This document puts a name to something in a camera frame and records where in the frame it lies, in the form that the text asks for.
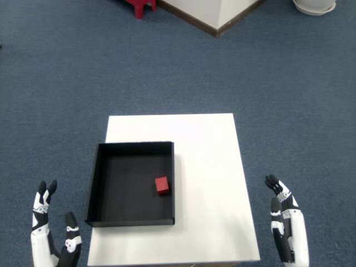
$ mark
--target white tabletop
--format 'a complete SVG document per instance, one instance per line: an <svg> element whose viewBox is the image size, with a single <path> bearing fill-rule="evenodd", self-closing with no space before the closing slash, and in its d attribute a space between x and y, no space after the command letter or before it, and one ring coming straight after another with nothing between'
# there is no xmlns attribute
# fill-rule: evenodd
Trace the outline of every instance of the white tabletop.
<svg viewBox="0 0 356 267"><path fill-rule="evenodd" d="M175 225L93 228L89 266L260 260L232 114L109 117L136 141L174 142Z"/></svg>

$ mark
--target baseboard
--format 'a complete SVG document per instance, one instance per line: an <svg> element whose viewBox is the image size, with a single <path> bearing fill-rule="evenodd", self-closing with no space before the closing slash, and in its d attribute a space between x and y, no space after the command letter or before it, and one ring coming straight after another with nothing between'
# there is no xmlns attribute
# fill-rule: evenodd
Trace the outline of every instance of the baseboard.
<svg viewBox="0 0 356 267"><path fill-rule="evenodd" d="M257 9L260 5L262 5L266 0L257 0L255 3L250 5L248 8L243 10L240 14L226 22L219 29L216 30L216 36L220 36L224 34L228 29L230 29L233 25L242 21L248 14L250 14L253 10Z"/></svg>
<svg viewBox="0 0 356 267"><path fill-rule="evenodd" d="M266 0L257 0L255 3L253 3L250 7L242 11L240 14L238 14L236 17L232 18L228 22L226 22L224 25L222 25L220 28L216 29L205 22L189 15L188 13L185 13L184 11L172 6L171 4L168 4L164 0L157 0L157 5L161 7L164 10L167 10L168 12L176 15L177 17L183 19L184 21L188 22L189 24L201 29L202 31L214 36L218 37L222 34L224 34L228 29L230 29L233 25L236 23L242 21L249 13L251 13L253 10L258 8L263 2Z"/></svg>
<svg viewBox="0 0 356 267"><path fill-rule="evenodd" d="M156 0L157 5L164 9L167 10L168 12L172 13L173 15L176 15L177 17L183 19L184 21L188 22L189 24L192 24L193 26L203 30L204 32L216 36L216 28L206 24L205 22L189 15L188 13L185 13L184 11L176 8L175 6L172 6L171 4L168 4L167 2L163 0Z"/></svg>

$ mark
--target black box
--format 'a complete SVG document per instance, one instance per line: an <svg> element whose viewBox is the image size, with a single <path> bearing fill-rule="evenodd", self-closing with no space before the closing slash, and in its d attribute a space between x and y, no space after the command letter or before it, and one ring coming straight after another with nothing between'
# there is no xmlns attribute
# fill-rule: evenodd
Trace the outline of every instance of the black box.
<svg viewBox="0 0 356 267"><path fill-rule="evenodd" d="M170 191L158 195L155 178ZM173 225L174 143L99 144L85 222L93 227Z"/></svg>

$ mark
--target white robotic hand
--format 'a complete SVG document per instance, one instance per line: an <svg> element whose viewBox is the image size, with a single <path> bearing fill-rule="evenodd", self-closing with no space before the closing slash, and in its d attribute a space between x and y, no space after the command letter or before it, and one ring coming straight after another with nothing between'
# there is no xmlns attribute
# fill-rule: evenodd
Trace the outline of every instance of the white robotic hand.
<svg viewBox="0 0 356 267"><path fill-rule="evenodd" d="M61 254L54 247L48 227L48 208L56 188L56 180L48 188L45 182L41 182L34 199L31 232L34 267L75 267L80 256L82 239L78 223L71 212L66 214L67 236Z"/></svg>
<svg viewBox="0 0 356 267"><path fill-rule="evenodd" d="M287 267L309 267L303 213L289 189L276 177L266 176L265 183L277 196L271 203L271 230L280 260Z"/></svg>

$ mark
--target red cube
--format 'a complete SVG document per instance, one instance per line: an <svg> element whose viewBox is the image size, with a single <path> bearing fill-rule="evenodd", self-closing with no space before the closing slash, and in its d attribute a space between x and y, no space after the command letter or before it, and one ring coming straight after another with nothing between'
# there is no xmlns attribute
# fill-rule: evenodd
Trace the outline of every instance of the red cube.
<svg viewBox="0 0 356 267"><path fill-rule="evenodd" d="M167 176L156 178L156 188L159 195L167 194L169 192Z"/></svg>

